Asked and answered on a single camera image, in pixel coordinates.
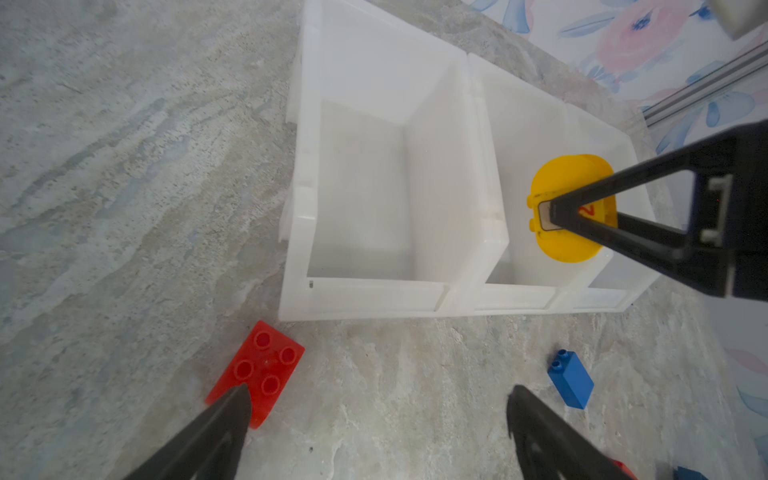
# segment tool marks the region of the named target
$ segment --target yellow plastic lid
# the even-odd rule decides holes
[[[548,257],[564,263],[579,263],[591,259],[601,245],[576,233],[563,230],[549,221],[549,201],[589,185],[614,173],[607,161],[597,155],[567,155],[547,162],[533,177],[528,208],[533,209],[531,231]],[[612,227],[618,225],[616,197],[611,196],[584,205],[579,214]]]

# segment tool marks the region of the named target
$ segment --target white plastic bin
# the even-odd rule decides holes
[[[474,94],[462,50],[365,2],[306,2],[281,320],[474,313],[508,243]]]
[[[477,302],[477,314],[621,311],[658,273],[607,248],[582,263],[547,257],[536,243],[526,205],[536,172],[563,155],[594,154],[614,169],[637,163],[630,138],[580,108],[525,83],[476,56],[469,63],[485,100],[494,145],[509,247]],[[653,220],[648,194],[636,187],[617,195],[620,212]]]
[[[547,257],[546,162],[637,163],[629,137],[362,0],[308,0],[288,100],[283,321],[621,311],[658,277],[609,249]],[[645,187],[619,211],[653,219]]]

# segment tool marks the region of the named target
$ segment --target gray stone surface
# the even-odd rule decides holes
[[[458,0],[377,4],[650,154],[638,114]],[[723,351],[669,280],[620,315],[276,323],[298,0],[0,12],[0,478],[126,475],[201,411],[259,318],[307,351],[240,478],[519,478],[516,383],[639,478],[760,474]],[[596,383],[585,412],[546,376],[562,346]]]

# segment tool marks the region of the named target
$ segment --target blue lego brick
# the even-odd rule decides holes
[[[587,408],[594,382],[575,352],[560,350],[547,373],[558,388],[565,405],[582,410]]]
[[[689,470],[684,467],[677,467],[672,476],[674,480],[707,480],[707,477],[701,475],[696,470]]]

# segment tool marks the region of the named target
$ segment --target red lego brick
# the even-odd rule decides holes
[[[245,383],[253,408],[250,427],[257,429],[272,411],[303,354],[304,347],[259,321],[208,394],[205,403],[212,405],[227,390]]]

